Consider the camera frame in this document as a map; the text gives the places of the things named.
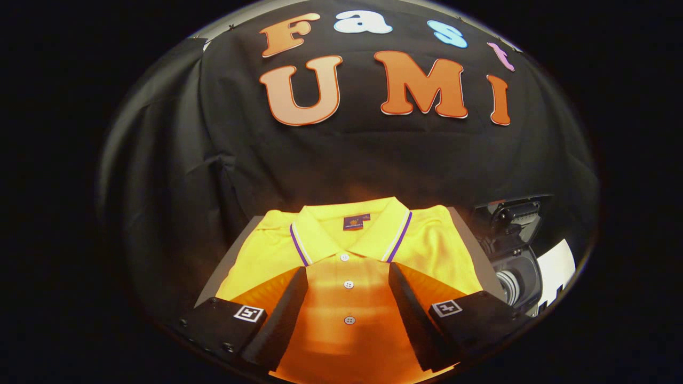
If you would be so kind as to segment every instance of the orange letter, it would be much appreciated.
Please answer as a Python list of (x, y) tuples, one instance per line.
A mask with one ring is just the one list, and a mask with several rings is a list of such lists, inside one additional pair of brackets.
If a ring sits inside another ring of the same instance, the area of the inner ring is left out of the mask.
[(412, 57), (403, 52), (377, 52), (375, 60), (381, 61), (387, 71), (388, 96), (387, 101), (382, 104), (382, 112), (387, 115), (408, 115), (413, 112), (413, 105), (406, 99), (408, 88), (422, 113), (429, 112), (436, 95), (441, 92), (441, 100), (435, 108), (440, 116), (460, 119), (467, 117), (460, 86), (460, 64), (437, 59), (429, 75), (425, 76)]
[(312, 107), (300, 107), (294, 101), (292, 75), (295, 66), (276, 68), (264, 73), (259, 81), (266, 86), (268, 104), (273, 117), (282, 124), (300, 126), (319, 123), (332, 116), (339, 106), (339, 83), (337, 66), (340, 56), (323, 56), (306, 63), (306, 68), (316, 71), (320, 99)]
[(507, 83), (492, 74), (487, 74), (486, 79), (493, 87), (491, 121), (500, 125), (510, 125), (510, 116), (507, 115)]
[(308, 21), (315, 21), (319, 18), (319, 14), (304, 14), (261, 29), (259, 33), (265, 33), (266, 40), (268, 40), (268, 49), (263, 51), (263, 57), (277, 55), (303, 44), (303, 39), (295, 39), (292, 35), (298, 33), (303, 36), (309, 33), (311, 25)]

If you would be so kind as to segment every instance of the white paper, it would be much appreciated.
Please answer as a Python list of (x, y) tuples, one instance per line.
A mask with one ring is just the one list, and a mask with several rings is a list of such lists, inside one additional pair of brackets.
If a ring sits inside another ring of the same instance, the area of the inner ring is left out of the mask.
[(538, 266), (541, 268), (543, 293), (537, 307), (546, 301), (547, 306), (550, 306), (550, 303), (557, 298), (557, 289), (560, 286), (564, 289), (576, 271), (574, 256), (567, 240), (562, 239), (550, 251), (540, 256)]

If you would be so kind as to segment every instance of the purple collar stripe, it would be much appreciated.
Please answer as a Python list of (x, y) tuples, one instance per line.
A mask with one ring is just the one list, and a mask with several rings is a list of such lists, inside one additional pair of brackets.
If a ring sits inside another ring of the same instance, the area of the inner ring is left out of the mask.
[(410, 218), (411, 217), (413, 217), (412, 212), (408, 213), (408, 220), (406, 220), (406, 226), (403, 227), (403, 232), (401, 232), (401, 237), (398, 238), (398, 241), (396, 242), (396, 246), (393, 248), (393, 251), (391, 251), (391, 255), (389, 256), (389, 259), (387, 260), (387, 262), (391, 262), (393, 260), (393, 257), (396, 255), (396, 251), (398, 251), (398, 247), (401, 246), (401, 242), (403, 241), (403, 236), (406, 235), (408, 225), (410, 225)]
[(301, 252), (301, 248), (299, 248), (298, 243), (296, 242), (296, 237), (294, 236), (294, 230), (292, 229), (291, 225), (290, 225), (290, 234), (292, 235), (292, 241), (294, 241), (294, 246), (296, 247), (296, 251), (299, 252), (299, 256), (301, 257), (301, 261), (303, 261), (304, 266), (308, 266), (308, 263), (306, 262), (306, 258), (303, 257), (303, 253)]

